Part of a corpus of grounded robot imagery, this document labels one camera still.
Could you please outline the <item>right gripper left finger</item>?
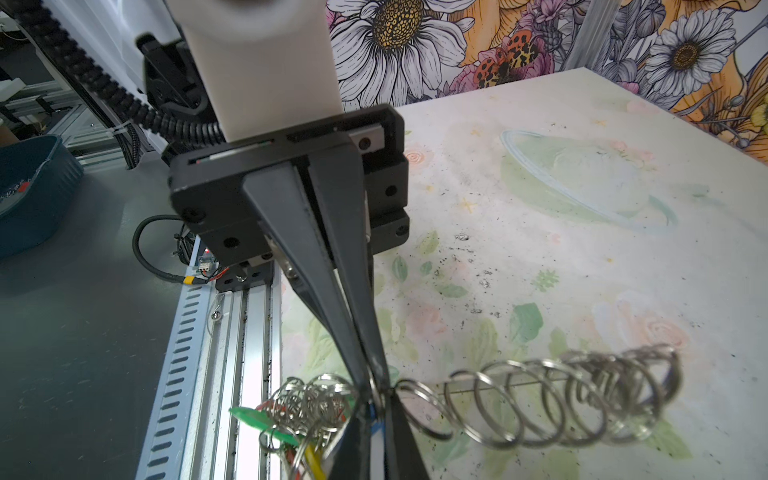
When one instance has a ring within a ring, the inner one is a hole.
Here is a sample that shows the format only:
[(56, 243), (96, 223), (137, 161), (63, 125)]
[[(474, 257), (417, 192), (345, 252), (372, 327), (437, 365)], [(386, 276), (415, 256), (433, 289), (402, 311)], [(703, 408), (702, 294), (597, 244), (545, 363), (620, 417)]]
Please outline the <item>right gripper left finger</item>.
[(341, 437), (328, 480), (369, 480), (374, 410), (370, 402), (355, 407)]

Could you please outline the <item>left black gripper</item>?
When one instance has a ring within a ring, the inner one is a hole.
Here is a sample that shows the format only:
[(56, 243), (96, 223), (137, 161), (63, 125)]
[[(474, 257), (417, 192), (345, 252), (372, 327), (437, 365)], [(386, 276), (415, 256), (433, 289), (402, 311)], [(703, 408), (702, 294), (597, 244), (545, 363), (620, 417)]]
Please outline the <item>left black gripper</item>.
[[(177, 156), (174, 210), (226, 268), (257, 282), (283, 252), (359, 390), (390, 376), (369, 254), (409, 237), (405, 122), (380, 105)], [(332, 251), (345, 301), (327, 251)]]

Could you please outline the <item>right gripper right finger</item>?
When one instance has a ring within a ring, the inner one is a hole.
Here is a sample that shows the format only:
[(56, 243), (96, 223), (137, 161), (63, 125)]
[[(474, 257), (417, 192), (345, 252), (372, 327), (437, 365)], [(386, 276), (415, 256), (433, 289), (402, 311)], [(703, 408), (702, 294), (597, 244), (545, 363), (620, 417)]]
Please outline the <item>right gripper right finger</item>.
[(404, 406), (392, 392), (385, 405), (385, 478), (387, 480), (429, 480)]

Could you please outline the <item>yellow key tag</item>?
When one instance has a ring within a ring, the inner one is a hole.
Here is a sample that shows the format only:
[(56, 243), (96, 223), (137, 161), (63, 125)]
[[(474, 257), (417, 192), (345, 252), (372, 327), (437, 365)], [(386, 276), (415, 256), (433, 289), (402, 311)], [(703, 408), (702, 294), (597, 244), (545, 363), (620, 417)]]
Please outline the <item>yellow key tag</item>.
[(327, 475), (324, 471), (322, 462), (322, 453), (318, 451), (315, 446), (310, 443), (304, 451), (303, 461), (305, 464), (305, 472), (313, 480), (326, 480)]

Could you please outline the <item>key with blue tag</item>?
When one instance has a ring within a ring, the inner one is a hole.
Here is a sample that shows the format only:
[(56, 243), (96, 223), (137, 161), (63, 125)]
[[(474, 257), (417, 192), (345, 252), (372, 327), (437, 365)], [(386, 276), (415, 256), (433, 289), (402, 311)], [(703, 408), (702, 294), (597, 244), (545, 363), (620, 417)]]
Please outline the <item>key with blue tag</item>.
[(380, 415), (379, 408), (373, 401), (368, 403), (368, 418), (371, 421), (371, 436), (383, 437), (385, 428), (384, 418)]

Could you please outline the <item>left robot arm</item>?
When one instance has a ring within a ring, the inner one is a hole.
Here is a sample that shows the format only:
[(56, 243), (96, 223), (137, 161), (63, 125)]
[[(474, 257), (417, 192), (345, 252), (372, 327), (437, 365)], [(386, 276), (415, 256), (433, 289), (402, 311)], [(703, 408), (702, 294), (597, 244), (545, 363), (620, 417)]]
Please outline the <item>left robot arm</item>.
[(232, 275), (281, 263), (355, 385), (386, 389), (374, 254), (409, 234), (397, 108), (462, 64), (432, 1), (11, 1), (48, 59), (169, 145), (170, 201)]

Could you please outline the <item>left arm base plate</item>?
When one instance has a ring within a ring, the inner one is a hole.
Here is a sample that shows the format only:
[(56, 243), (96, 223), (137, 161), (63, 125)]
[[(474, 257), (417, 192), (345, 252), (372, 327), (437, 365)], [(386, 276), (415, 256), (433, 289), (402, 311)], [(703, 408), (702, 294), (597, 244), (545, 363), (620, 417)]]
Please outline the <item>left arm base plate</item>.
[(241, 262), (227, 268), (215, 281), (215, 289), (220, 292), (238, 292), (262, 285), (269, 286), (274, 278), (272, 261), (253, 266)]

